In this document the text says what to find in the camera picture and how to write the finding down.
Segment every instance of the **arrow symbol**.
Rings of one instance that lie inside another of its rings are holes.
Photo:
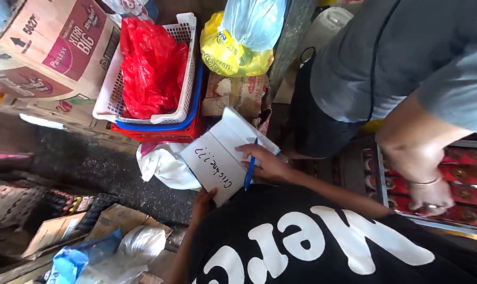
[[[22,48],[24,48],[24,46],[26,45],[26,43],[24,43],[20,38],[11,37],[11,40],[14,43],[14,45],[19,45]]]

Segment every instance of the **black t-shirt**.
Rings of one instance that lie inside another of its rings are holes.
[[[399,215],[366,219],[298,186],[256,185],[198,226],[193,284],[477,283],[477,253]]]

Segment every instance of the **payless xtra big box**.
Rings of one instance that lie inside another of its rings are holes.
[[[26,0],[0,34],[0,89],[21,100],[96,99],[119,27],[93,0]]]

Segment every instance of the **yellow plastic bag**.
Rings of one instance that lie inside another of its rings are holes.
[[[273,62],[273,49],[254,52],[238,44],[228,31],[219,31],[223,14],[221,11],[212,15],[202,30],[200,51],[205,65],[226,77],[265,74]]]

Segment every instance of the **dirty floor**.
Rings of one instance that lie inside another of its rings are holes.
[[[270,120],[269,138],[279,135],[289,105],[276,104]],[[141,173],[133,154],[98,145],[98,140],[80,134],[39,127],[38,150],[30,172],[119,197],[119,202],[168,224],[188,224],[191,202],[197,192],[172,190]]]

